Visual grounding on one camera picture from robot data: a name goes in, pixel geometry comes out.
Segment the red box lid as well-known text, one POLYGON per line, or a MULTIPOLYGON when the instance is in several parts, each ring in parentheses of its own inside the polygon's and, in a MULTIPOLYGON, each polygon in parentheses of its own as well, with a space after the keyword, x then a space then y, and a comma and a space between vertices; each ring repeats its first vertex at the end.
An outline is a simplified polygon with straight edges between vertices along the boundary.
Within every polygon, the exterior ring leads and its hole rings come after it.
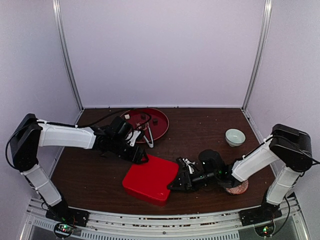
POLYGON ((144 164, 133 164, 125 175, 122 186, 142 193, 166 191, 178 174, 179 165, 175 162, 148 155, 144 164))

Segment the metal serving tongs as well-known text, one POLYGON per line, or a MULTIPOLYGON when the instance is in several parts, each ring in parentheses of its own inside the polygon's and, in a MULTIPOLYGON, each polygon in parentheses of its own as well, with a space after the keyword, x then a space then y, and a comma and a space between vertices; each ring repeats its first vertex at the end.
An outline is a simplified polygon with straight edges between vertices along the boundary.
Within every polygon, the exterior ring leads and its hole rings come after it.
POLYGON ((150 124, 148 122, 147 123, 138 122, 136 124, 136 128, 137 128, 137 130, 143 132, 143 139, 147 143, 148 147, 153 148, 154 147, 154 138, 153 138, 150 124))

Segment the red chocolate box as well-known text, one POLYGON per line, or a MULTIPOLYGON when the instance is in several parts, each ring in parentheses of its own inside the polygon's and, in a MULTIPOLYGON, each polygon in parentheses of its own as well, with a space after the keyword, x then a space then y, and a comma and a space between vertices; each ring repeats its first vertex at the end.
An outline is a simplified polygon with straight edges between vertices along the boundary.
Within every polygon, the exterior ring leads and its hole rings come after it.
POLYGON ((129 188, 125 188, 124 191, 136 198, 136 199, 139 199, 139 200, 142 200, 142 201, 145 201, 147 203, 150 203, 152 205, 155 205, 155 206, 159 206, 159 207, 163 207, 166 205, 168 199, 169 199, 169 196, 170 196, 170 193, 171 191, 170 190, 165 190, 165 191, 151 191, 150 193, 144 193, 144 192, 139 192, 139 191, 136 191, 134 189, 129 189, 129 188))

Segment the round red tray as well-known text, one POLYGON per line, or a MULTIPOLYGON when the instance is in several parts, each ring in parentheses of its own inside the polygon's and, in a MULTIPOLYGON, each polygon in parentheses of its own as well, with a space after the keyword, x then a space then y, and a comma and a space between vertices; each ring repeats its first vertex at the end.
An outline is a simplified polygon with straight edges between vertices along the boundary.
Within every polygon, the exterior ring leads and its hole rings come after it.
MULTIPOLYGON (((170 124, 168 117, 161 110, 150 107, 127 110, 121 117, 130 123, 135 130, 137 130, 137 123, 149 123, 154 141, 165 135, 170 124), (146 115, 146 119, 141 119, 141 114, 146 115), (130 115, 130 119, 125 119, 125 115, 130 115), (153 119, 158 119, 157 125, 153 124, 153 119)), ((144 144, 146 142, 142 137, 137 143, 144 144)))

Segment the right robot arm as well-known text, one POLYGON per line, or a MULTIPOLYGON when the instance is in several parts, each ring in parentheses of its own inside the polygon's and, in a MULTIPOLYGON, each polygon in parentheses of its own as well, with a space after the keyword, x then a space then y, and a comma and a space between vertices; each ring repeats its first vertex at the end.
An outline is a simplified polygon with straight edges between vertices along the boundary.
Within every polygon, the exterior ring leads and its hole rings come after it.
POLYGON ((283 124, 272 127, 271 134, 251 152, 226 164, 221 155, 212 149, 199 153, 202 170, 188 158, 178 157, 178 173, 167 185, 172 191, 196 191, 200 185, 214 180, 231 195, 242 194, 248 189, 249 178, 274 162, 283 163, 282 170, 265 191, 261 205, 255 209, 259 220, 268 220, 279 208, 298 178, 313 163, 311 136, 283 124))

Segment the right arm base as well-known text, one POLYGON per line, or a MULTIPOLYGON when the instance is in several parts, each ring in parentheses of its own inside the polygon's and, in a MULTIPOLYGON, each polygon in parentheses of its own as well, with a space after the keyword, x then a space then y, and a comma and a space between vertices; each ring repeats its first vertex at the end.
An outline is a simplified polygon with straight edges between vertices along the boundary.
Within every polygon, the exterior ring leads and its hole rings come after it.
POLYGON ((262 206, 241 210, 239 218, 243 227, 254 226, 255 233, 262 238, 271 237, 276 231, 274 220, 283 214, 279 209, 262 206))

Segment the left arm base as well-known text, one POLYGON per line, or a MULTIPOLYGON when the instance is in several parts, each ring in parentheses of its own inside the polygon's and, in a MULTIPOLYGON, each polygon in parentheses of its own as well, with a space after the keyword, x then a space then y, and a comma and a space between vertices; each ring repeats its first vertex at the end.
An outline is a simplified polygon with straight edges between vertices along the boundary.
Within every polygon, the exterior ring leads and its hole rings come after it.
POLYGON ((69 238, 78 227, 86 227, 90 213, 75 208, 59 209, 47 206, 45 217, 56 221, 53 233, 59 239, 69 238))

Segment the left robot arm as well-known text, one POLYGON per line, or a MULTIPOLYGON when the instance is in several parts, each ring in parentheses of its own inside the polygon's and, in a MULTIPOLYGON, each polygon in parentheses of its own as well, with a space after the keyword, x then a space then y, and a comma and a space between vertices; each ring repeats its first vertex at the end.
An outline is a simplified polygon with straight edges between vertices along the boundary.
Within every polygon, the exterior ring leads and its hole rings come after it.
POLYGON ((59 150, 69 147, 111 152, 133 164, 144 164, 149 158, 136 144, 142 134, 119 116, 106 126, 79 126, 46 121, 28 113, 7 141, 5 158, 31 184, 53 215, 67 222, 72 211, 48 175, 48 170, 57 164, 54 157, 59 150))

